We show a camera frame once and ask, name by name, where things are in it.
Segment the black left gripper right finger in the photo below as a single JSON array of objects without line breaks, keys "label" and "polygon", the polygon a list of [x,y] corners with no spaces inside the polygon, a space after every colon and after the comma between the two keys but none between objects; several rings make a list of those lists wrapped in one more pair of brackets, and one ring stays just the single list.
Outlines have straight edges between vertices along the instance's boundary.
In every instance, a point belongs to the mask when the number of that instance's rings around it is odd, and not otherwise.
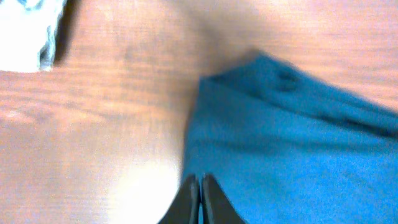
[{"label": "black left gripper right finger", "polygon": [[246,224],[211,174],[202,178],[201,204],[204,224]]}]

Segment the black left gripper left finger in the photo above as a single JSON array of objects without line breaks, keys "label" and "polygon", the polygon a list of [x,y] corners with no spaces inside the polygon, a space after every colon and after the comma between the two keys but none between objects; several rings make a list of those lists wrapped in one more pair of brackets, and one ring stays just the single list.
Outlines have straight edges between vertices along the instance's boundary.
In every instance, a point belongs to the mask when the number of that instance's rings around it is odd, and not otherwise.
[{"label": "black left gripper left finger", "polygon": [[188,176],[159,224],[198,224],[199,181]]}]

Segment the navy blue shorts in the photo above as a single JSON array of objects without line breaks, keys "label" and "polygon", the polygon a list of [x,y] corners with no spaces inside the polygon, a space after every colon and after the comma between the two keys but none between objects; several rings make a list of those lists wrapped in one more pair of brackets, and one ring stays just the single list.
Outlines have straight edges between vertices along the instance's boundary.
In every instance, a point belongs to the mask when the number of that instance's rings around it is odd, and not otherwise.
[{"label": "navy blue shorts", "polygon": [[207,172],[249,223],[396,223],[397,114],[262,54],[199,82],[182,174]]}]

